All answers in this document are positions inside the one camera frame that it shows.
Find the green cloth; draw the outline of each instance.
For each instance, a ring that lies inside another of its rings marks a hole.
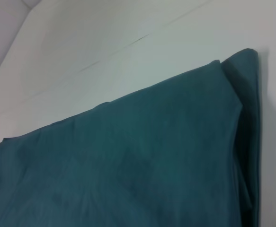
[[[258,54],[0,143],[0,227],[257,227]]]

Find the folded fabric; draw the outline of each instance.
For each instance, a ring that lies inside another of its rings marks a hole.
[[[257,227],[258,55],[243,50],[0,143],[0,227]]]

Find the dark green textile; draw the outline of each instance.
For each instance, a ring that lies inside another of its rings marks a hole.
[[[246,49],[0,143],[0,227],[257,227]]]

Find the teal fabric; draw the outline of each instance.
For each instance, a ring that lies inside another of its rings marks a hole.
[[[257,227],[258,55],[0,143],[0,227]]]

